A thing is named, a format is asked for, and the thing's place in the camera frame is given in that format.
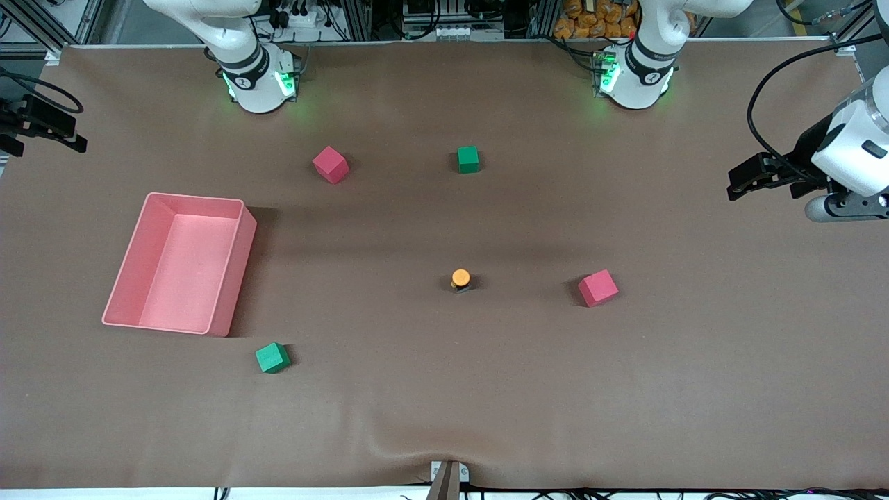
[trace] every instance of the teal block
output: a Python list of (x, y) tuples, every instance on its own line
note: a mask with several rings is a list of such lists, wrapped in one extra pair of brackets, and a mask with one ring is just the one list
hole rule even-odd
[(290, 366), (290, 356), (280, 343), (273, 342), (256, 351), (260, 369), (267, 374), (277, 373)]
[(457, 148), (457, 163), (460, 173), (478, 172), (478, 149), (475, 146)]

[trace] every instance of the brown table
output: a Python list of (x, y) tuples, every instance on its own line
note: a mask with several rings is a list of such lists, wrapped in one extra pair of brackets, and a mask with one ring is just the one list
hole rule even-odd
[[(889, 487), (889, 225), (725, 196), (753, 87), (817, 44), (689, 44), (641, 112), (549, 44), (325, 47), (265, 116), (199, 50), (66, 50), (45, 74), (88, 153), (28, 141), (0, 181), (0, 486), (396, 484), (452, 457), (489, 487)], [(857, 84), (799, 62), (763, 134), (788, 148)], [(150, 191), (258, 219), (229, 338), (100, 323)], [(457, 267), (483, 288), (448, 292)], [(605, 268), (621, 295), (580, 307)], [(264, 375), (272, 341), (298, 363)]]

